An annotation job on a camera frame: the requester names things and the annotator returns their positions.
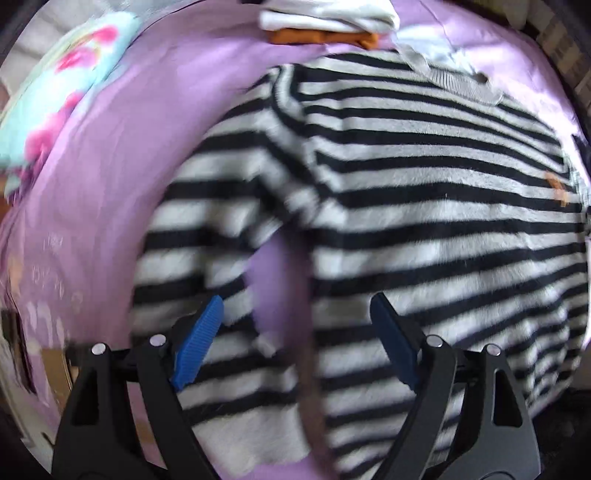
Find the black white striped sweater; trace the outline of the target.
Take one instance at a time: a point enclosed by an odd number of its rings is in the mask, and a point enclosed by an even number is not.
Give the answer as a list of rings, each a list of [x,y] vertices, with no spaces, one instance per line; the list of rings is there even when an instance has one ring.
[[[254,326],[245,272],[281,228],[308,244],[312,375],[343,479],[368,479],[411,405],[370,297],[463,349],[507,354],[530,411],[566,389],[588,325],[590,193],[557,134],[516,99],[396,51],[271,68],[166,188],[131,312],[153,332],[224,300],[179,395],[214,465],[239,477],[304,459],[304,379]]]

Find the purple printed bed sheet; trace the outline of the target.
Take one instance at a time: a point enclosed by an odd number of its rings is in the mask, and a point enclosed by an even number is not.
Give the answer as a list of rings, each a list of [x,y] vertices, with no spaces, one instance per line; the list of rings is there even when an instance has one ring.
[[[578,125],[539,48],[448,1],[397,1],[401,28],[377,50],[280,46],[266,41],[256,8],[203,1],[135,39],[107,84],[69,117],[27,194],[1,225],[1,297],[20,314],[37,406],[59,420],[45,348],[71,342],[123,346],[169,329],[136,333],[131,312],[137,261],[168,185],[205,134],[271,68],[346,53],[396,51],[468,76],[516,99],[548,125],[590,193],[572,145]],[[253,323],[280,338],[280,364],[304,379],[297,396],[304,459],[225,479],[343,479],[322,436],[312,375],[308,244],[281,228],[245,272]]]

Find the floral light blue pillow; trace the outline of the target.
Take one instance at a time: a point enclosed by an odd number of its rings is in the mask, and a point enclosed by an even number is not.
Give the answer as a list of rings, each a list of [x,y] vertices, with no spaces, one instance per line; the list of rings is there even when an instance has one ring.
[[[90,98],[138,34],[136,15],[113,12],[62,37],[42,57],[1,114],[1,175],[12,204],[39,176],[77,105]]]

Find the orange folded garment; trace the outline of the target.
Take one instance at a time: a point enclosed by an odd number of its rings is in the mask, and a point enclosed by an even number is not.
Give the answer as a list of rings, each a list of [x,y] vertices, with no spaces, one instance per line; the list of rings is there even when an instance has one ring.
[[[276,45],[348,44],[366,50],[377,49],[380,36],[370,32],[331,32],[283,28],[266,31],[267,39]]]

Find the white folded garment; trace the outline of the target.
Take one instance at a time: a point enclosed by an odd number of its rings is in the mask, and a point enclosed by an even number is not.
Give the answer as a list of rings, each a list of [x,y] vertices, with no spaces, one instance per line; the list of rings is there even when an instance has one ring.
[[[259,27],[321,30],[337,33],[386,34],[400,28],[391,1],[264,1]]]

